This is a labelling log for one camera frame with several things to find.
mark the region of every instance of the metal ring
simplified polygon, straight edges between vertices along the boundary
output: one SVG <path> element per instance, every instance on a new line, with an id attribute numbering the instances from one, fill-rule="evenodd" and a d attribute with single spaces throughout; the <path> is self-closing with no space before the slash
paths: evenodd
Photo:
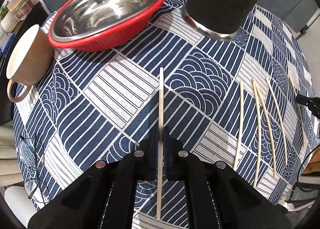
<path id="1" fill-rule="evenodd" d="M 214 30 L 208 29 L 207 27 L 205 27 L 201 23 L 197 22 L 195 19 L 193 19 L 189 15 L 189 13 L 187 12 L 186 6 L 184 6 L 181 9 L 181 17 L 194 30 L 197 30 L 199 33 L 201 33 L 209 38 L 215 39 L 217 41 L 229 42 L 229 41 L 234 40 L 237 35 L 237 31 L 235 31 L 234 33 L 230 33 L 230 34 L 223 34 L 223 33 L 219 33 Z"/>
<path id="2" fill-rule="evenodd" d="M 187 151 L 179 151 L 179 152 L 178 152 L 178 155 L 179 155 L 180 157 L 185 158 L 186 156 L 188 156 L 188 152 L 187 152 Z"/>
<path id="3" fill-rule="evenodd" d="M 106 165 L 106 163 L 103 160 L 99 160 L 99 161 L 96 162 L 96 167 L 97 168 L 104 168 L 105 165 Z"/>
<path id="4" fill-rule="evenodd" d="M 223 161 L 216 162 L 217 168 L 224 169 L 227 165 Z"/>
<path id="5" fill-rule="evenodd" d="M 134 152 L 134 155 L 136 157 L 142 157 L 144 155 L 144 152 L 142 150 L 137 150 Z"/>

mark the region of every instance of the glasses lens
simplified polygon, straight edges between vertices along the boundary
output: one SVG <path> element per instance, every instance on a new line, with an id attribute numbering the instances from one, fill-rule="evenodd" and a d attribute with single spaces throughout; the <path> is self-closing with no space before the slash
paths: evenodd
<path id="1" fill-rule="evenodd" d="M 44 150 L 41 143 L 34 139 L 24 139 L 18 145 L 19 159 L 31 170 L 41 170 L 44 165 Z"/>
<path id="2" fill-rule="evenodd" d="M 24 188 L 30 199 L 39 203 L 49 202 L 49 191 L 47 186 L 38 179 L 30 179 L 24 183 Z"/>

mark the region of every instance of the blue and white tablecloth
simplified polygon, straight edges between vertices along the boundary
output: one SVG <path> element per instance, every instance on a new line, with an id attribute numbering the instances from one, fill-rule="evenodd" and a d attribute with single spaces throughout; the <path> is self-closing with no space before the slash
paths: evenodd
<path id="1" fill-rule="evenodd" d="M 51 68 L 14 108 L 16 143 L 41 135 L 41 179 L 53 199 L 96 160 L 120 160 L 158 122 L 159 68 L 164 67 L 164 122 L 171 137 L 201 160 L 233 165 L 239 130 L 239 82 L 244 82 L 244 128 L 237 172 L 253 184 L 257 120 L 252 78 L 269 113 L 276 148 L 276 177 L 268 127 L 260 108 L 262 153 L 257 190 L 277 203 L 296 181 L 305 155 L 317 144 L 319 122 L 302 107 L 303 127 L 288 77 L 297 92 L 315 96 L 308 64 L 290 28 L 254 7 L 236 39 L 219 42 L 188 27 L 180 16 L 187 0 L 165 0 L 135 38 L 113 49 L 86 53 L 56 49 Z M 43 26 L 48 31 L 52 18 Z M 275 92 L 287 140 L 288 165 Z M 23 86 L 18 86 L 18 94 Z M 302 133 L 308 142 L 303 146 Z M 33 176 L 20 163 L 23 178 Z M 163 183 L 162 222 L 155 221 L 156 182 L 137 187 L 133 227 L 188 227 L 183 182 Z"/>

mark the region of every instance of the yellow cloth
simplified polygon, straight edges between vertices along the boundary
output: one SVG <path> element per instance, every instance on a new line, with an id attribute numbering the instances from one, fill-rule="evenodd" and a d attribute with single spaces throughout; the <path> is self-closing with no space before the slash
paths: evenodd
<path id="1" fill-rule="evenodd" d="M 0 126 L 0 186 L 23 181 L 14 144 L 13 123 Z"/>
<path id="2" fill-rule="evenodd" d="M 320 171 L 320 148 L 316 149 L 313 153 L 310 162 L 306 166 L 303 174 Z"/>

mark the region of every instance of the beige mug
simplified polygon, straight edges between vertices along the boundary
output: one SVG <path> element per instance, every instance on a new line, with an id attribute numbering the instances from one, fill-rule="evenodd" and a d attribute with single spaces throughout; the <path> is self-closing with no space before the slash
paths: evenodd
<path id="1" fill-rule="evenodd" d="M 17 42 L 7 66 L 7 94 L 10 101 L 22 101 L 31 87 L 39 82 L 52 63 L 53 47 L 39 25 L 33 25 Z M 12 97 L 14 82 L 27 86 L 19 97 Z"/>

